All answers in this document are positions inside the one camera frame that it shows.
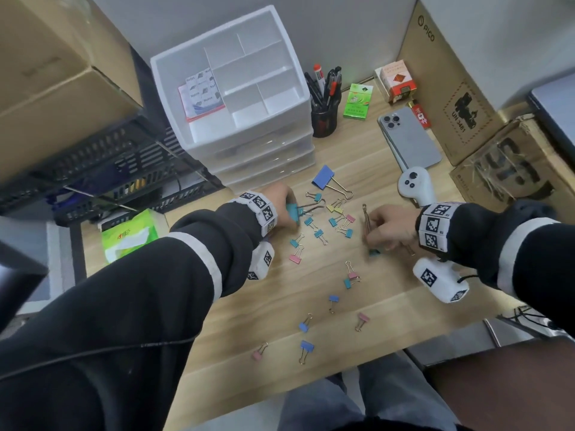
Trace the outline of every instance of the brown cardboard box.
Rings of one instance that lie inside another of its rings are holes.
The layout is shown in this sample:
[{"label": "brown cardboard box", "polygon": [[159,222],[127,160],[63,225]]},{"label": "brown cardboard box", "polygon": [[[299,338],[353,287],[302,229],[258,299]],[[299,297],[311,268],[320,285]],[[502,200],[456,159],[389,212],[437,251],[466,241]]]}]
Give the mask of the brown cardboard box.
[{"label": "brown cardboard box", "polygon": [[129,44],[91,0],[0,0],[0,113],[88,68],[141,104]]},{"label": "brown cardboard box", "polygon": [[142,106],[129,44],[74,2],[0,0],[0,182]]},{"label": "brown cardboard box", "polygon": [[575,173],[559,156],[532,114],[516,118],[451,171],[468,202],[503,211],[514,200],[553,206],[575,224]]},{"label": "brown cardboard box", "polygon": [[419,101],[452,165],[476,151],[504,124],[417,1],[398,60],[417,83]]}]

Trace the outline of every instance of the smartphone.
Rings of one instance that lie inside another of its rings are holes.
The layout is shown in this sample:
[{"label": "smartphone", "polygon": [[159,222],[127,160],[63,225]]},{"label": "smartphone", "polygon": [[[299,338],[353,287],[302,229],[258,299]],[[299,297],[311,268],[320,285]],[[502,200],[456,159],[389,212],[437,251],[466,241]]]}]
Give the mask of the smartphone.
[{"label": "smartphone", "polygon": [[428,168],[441,161],[441,153],[413,111],[408,107],[377,119],[402,171],[414,166]]}]

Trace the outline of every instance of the white controller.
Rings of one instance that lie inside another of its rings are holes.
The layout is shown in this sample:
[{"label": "white controller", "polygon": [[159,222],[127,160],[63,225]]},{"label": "white controller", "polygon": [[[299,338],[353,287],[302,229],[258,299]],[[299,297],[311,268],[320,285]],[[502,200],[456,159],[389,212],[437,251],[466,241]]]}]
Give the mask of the white controller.
[{"label": "white controller", "polygon": [[397,191],[401,196],[413,198],[419,207],[437,202],[431,177],[425,168],[414,166],[407,169],[397,182]]},{"label": "white controller", "polygon": [[453,270],[453,262],[440,262],[427,257],[420,258],[413,267],[413,274],[426,289],[441,302],[457,302],[469,292],[469,284]]}]

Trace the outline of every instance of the white stripe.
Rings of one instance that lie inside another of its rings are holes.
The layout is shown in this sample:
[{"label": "white stripe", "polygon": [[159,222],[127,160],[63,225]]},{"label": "white stripe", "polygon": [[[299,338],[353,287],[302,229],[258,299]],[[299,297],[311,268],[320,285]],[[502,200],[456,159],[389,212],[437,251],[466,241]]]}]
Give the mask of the white stripe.
[{"label": "white stripe", "polygon": [[549,224],[556,224],[557,221],[551,218],[535,218],[523,222],[508,237],[501,254],[499,255],[499,273],[497,275],[497,287],[506,294],[516,298],[513,289],[513,267],[517,259],[517,253],[527,235],[539,227]]},{"label": "white stripe", "polygon": [[217,266],[216,260],[212,256],[212,253],[208,251],[206,246],[190,234],[181,233],[179,231],[174,231],[169,233],[166,237],[173,237],[184,242],[187,246],[194,250],[198,257],[202,259],[205,267],[208,269],[210,275],[212,276],[212,283],[214,285],[214,302],[221,296],[221,272]]}]

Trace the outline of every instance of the pen holder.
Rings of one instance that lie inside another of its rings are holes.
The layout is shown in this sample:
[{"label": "pen holder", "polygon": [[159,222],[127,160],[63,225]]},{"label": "pen holder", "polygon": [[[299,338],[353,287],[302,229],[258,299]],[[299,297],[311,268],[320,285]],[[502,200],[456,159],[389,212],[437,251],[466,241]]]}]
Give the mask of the pen holder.
[{"label": "pen holder", "polygon": [[338,127],[338,107],[341,102],[341,92],[332,98],[331,104],[325,111],[312,110],[313,137],[327,137]]}]

